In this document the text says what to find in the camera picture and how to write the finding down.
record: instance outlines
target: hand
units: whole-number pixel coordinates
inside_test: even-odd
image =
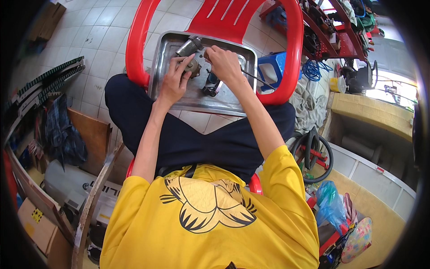
[[[170,60],[169,71],[167,71],[167,74],[164,76],[157,102],[166,105],[170,109],[170,107],[184,95],[191,72],[188,71],[183,76],[182,73],[188,63],[194,58],[194,55],[195,54],[191,54],[188,57],[175,57]]]
[[[227,85],[243,80],[244,76],[236,53],[213,45],[206,49],[205,55],[209,57],[205,57],[205,60],[212,65],[211,71]]]

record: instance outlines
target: wooden board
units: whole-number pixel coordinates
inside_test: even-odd
[[[67,115],[80,133],[88,150],[88,160],[81,168],[98,176],[108,154],[111,142],[111,124],[95,119],[72,108],[67,108]]]
[[[9,157],[12,170],[20,182],[26,196],[30,201],[43,212],[53,224],[59,227],[64,237],[70,243],[73,242],[74,230],[67,220],[64,212],[60,211],[60,205],[47,195],[28,175],[25,169],[21,166],[10,146],[6,146],[6,153]]]
[[[116,148],[109,156],[106,157],[106,163],[103,166],[100,174],[98,175],[95,183],[88,195],[85,202],[79,224],[76,230],[76,236],[73,246],[72,256],[72,269],[81,269],[83,264],[83,257],[85,255],[85,242],[88,234],[89,225],[91,222],[92,214],[94,213],[95,206],[98,198],[100,197],[102,186],[106,183],[110,173],[114,168],[114,164],[121,151],[124,148],[123,140],[121,139]]]

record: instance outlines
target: blue plastic bag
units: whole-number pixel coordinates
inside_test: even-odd
[[[315,216],[317,226],[327,220],[336,228],[339,234],[342,234],[341,224],[348,227],[348,223],[343,201],[339,197],[335,183],[330,180],[323,181],[316,191],[315,197],[316,204],[319,206],[319,211]]]

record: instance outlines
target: blue plastic stool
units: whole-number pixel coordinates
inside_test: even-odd
[[[278,80],[275,83],[270,84],[273,88],[279,87],[279,84],[281,84],[282,80],[282,74],[284,73],[284,67],[285,67],[285,56],[286,52],[279,52],[279,53],[270,53],[267,56],[258,58],[258,65],[261,64],[271,64],[273,68],[275,69],[276,77]],[[260,77],[263,81],[266,81],[263,77],[263,73],[261,72],[260,67],[257,67],[258,73],[260,74]],[[299,70],[299,76],[298,80],[301,79],[301,70]],[[261,86],[262,91],[270,90],[271,88],[269,86],[263,85]]]

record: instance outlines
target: cardboard box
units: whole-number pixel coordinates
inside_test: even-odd
[[[340,40],[340,38],[339,38],[339,36],[338,36],[337,33],[332,33],[330,35],[330,40],[329,41],[330,41],[330,44],[333,46],[333,48],[335,50],[340,50],[341,49],[341,40]]]
[[[18,217],[24,230],[48,258],[48,267],[69,269],[72,261],[72,246],[61,231],[43,216],[28,198],[18,210]]]
[[[65,11],[66,8],[60,3],[47,2],[34,22],[27,39],[30,41],[36,41],[37,39],[48,41]]]

